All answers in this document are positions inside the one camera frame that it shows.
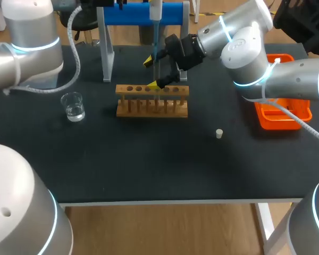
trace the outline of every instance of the black chair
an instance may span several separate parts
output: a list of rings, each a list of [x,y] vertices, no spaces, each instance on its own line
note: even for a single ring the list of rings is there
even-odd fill
[[[68,27],[68,21],[71,12],[59,12],[60,22],[64,27]],[[80,32],[84,32],[85,42],[89,45],[98,45],[99,40],[93,40],[91,30],[98,28],[97,11],[96,8],[85,9],[77,14],[73,20],[72,30],[77,33],[74,36],[74,40],[78,41]]]
[[[319,0],[283,0],[273,23],[306,52],[319,55]]]

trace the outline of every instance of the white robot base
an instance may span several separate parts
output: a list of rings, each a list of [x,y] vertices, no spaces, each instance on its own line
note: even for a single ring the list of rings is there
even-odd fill
[[[68,255],[70,221],[29,163],[0,145],[0,255]]]

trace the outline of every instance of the clear glass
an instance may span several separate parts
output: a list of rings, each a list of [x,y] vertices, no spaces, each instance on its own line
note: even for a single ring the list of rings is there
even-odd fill
[[[64,106],[68,119],[72,122],[85,118],[83,97],[78,92],[70,92],[62,96],[61,103]]]

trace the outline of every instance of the black tabletop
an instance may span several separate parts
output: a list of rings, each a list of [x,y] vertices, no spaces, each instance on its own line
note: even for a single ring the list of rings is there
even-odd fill
[[[307,57],[302,45],[266,49]],[[319,141],[304,130],[262,130],[219,60],[188,72],[187,119],[117,118],[115,85],[150,83],[142,66],[150,52],[115,47],[112,82],[103,83],[99,48],[79,47],[80,80],[67,90],[83,95],[79,123],[66,119],[65,92],[0,92],[0,144],[25,157],[59,202],[302,198],[319,182]],[[59,84],[73,73],[64,47]],[[311,110],[319,131],[319,102]]]

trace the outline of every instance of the floor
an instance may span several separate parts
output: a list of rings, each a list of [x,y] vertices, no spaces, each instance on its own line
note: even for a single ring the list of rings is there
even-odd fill
[[[244,0],[201,0],[200,12],[227,12]],[[281,0],[271,8],[276,11]],[[198,24],[190,20],[190,32],[215,20],[200,16]],[[57,19],[63,44],[66,30]],[[110,27],[115,45],[139,45],[138,27]],[[179,33],[179,27],[167,34]],[[93,38],[98,39],[97,30]],[[0,41],[10,41],[7,30]],[[281,30],[268,33],[266,43],[293,43]],[[270,204],[274,225],[289,208],[288,203]],[[74,207],[68,210],[74,232],[74,255],[80,254],[167,254],[167,255],[259,255],[263,254],[252,205],[177,205]],[[290,254],[287,247],[281,255]]]

